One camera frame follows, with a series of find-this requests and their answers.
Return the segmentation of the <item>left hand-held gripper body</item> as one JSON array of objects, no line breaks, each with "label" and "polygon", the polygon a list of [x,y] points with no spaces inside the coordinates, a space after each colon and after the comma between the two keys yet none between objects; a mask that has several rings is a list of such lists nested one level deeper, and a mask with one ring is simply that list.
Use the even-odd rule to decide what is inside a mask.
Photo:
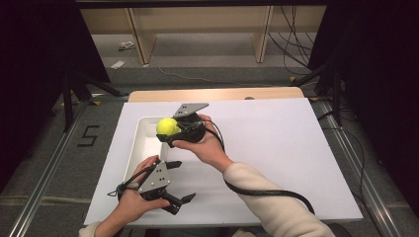
[{"label": "left hand-held gripper body", "polygon": [[147,200],[162,198],[165,189],[170,185],[167,164],[162,161],[141,182],[138,192]]}]

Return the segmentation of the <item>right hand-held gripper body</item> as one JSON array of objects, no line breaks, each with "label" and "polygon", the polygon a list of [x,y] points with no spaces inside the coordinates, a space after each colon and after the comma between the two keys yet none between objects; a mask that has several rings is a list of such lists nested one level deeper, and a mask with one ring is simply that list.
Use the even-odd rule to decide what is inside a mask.
[{"label": "right hand-held gripper body", "polygon": [[197,143],[206,133],[204,121],[198,116],[198,111],[206,108],[208,103],[184,103],[173,115],[180,131],[175,133],[173,140],[185,140]]}]

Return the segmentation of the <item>yellow tennis ball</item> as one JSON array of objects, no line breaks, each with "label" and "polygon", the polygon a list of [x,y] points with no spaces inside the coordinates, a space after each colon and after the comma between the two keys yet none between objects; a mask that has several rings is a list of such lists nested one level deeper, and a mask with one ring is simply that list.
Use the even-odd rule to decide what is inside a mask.
[{"label": "yellow tennis ball", "polygon": [[180,131],[181,128],[174,118],[163,118],[156,125],[156,133],[160,135],[173,135]]}]

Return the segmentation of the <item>white plastic bin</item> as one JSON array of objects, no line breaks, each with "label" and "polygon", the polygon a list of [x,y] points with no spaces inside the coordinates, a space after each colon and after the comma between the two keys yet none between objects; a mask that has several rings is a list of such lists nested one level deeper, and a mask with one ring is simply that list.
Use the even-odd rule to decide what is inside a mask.
[{"label": "white plastic bin", "polygon": [[146,158],[158,155],[160,160],[167,160],[169,146],[156,136],[156,126],[160,121],[161,118],[141,118],[138,121],[126,165],[126,181],[134,175],[137,165]]}]

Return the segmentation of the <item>person's right hand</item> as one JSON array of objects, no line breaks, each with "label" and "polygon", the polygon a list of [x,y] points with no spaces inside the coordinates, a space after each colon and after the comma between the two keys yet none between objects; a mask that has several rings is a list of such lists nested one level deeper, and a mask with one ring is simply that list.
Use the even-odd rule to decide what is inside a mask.
[{"label": "person's right hand", "polygon": [[193,152],[202,162],[213,166],[220,173],[223,173],[233,161],[224,152],[220,137],[217,134],[211,118],[206,115],[200,115],[200,118],[205,122],[208,130],[198,143],[191,143],[184,140],[175,140],[172,144],[180,149],[185,149]]}]

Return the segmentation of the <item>person's left hand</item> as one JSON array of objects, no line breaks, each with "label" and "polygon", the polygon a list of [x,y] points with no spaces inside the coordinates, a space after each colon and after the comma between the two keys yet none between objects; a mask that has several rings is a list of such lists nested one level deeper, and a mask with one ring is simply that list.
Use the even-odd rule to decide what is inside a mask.
[{"label": "person's left hand", "polygon": [[122,228],[123,226],[138,220],[147,211],[166,207],[168,205],[169,201],[164,198],[145,200],[138,191],[125,190],[120,202],[107,217],[106,222],[111,226]]}]

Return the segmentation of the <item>white table cover board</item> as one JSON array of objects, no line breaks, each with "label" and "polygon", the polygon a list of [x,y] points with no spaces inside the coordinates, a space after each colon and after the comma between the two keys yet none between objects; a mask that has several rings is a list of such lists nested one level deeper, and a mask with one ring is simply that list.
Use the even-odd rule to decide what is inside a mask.
[{"label": "white table cover board", "polygon": [[[117,205],[110,193],[126,175],[136,126],[141,118],[165,118],[177,102],[126,103],[85,221],[104,219]],[[204,108],[219,127],[228,156],[260,171],[287,191],[309,200],[323,221],[353,221],[362,214],[353,198],[309,101],[300,99],[212,101]],[[170,172],[169,194],[195,194],[176,215],[152,210],[136,221],[146,228],[245,226],[258,224],[221,174],[189,151],[168,150],[181,167]]]}]

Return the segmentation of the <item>light wooden shelf unit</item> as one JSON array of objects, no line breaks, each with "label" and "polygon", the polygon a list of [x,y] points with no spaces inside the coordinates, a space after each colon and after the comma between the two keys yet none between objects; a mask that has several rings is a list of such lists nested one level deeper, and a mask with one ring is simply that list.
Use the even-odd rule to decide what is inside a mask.
[{"label": "light wooden shelf unit", "polygon": [[133,36],[139,61],[149,62],[159,34],[249,33],[255,58],[264,61],[269,33],[316,33],[324,6],[83,9],[92,35]]}]

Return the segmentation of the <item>black tripod stand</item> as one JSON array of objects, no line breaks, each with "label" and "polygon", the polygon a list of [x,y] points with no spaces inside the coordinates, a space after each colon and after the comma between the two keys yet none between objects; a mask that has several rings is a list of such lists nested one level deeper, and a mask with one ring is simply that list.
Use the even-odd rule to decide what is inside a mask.
[{"label": "black tripod stand", "polygon": [[318,81],[314,87],[314,92],[317,96],[325,96],[329,91],[332,91],[332,110],[330,115],[335,119],[339,126],[342,125],[340,117],[340,94],[341,94],[341,79],[339,69],[336,63],[327,60],[324,64],[313,70],[308,75],[305,75],[299,80],[292,81],[293,87],[301,87],[307,84],[314,78]]},{"label": "black tripod stand", "polygon": [[92,98],[92,93],[87,88],[87,85],[93,85],[113,96],[125,97],[127,93],[121,92],[104,82],[100,82],[93,77],[82,73],[80,71],[70,70],[62,79],[62,97],[64,103],[65,127],[67,132],[74,122],[72,95],[81,102],[89,102]]}]

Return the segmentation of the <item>dark curtain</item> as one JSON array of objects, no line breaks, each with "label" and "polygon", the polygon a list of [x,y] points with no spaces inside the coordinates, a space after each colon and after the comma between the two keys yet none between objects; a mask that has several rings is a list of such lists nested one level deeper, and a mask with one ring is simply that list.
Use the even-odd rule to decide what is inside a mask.
[{"label": "dark curtain", "polygon": [[325,62],[339,40],[346,95],[419,217],[419,0],[330,0],[309,67]]},{"label": "dark curtain", "polygon": [[0,0],[0,192],[79,73],[110,81],[76,0]]}]

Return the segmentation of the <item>aluminium floor rail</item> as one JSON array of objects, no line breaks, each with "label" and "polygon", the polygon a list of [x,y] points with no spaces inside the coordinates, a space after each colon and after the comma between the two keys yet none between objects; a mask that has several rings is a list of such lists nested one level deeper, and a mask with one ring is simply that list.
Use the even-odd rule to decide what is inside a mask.
[{"label": "aluminium floor rail", "polygon": [[70,144],[70,141],[78,127],[79,121],[88,108],[88,102],[80,102],[75,109],[73,124],[63,133],[57,147],[50,157],[45,170],[42,173],[33,192],[25,202],[25,205],[18,215],[8,237],[25,237],[44,197],[53,176],[55,175],[59,164]]},{"label": "aluminium floor rail", "polygon": [[364,148],[360,140],[351,132],[339,126],[330,115],[332,106],[326,102],[319,103],[321,115],[318,121],[325,121],[324,130],[332,131],[343,153],[358,180],[357,189],[354,191],[355,198],[362,203],[370,220],[380,237],[401,237],[401,232],[396,226],[394,218],[384,201],[378,194],[377,189],[366,170],[366,158]]}]

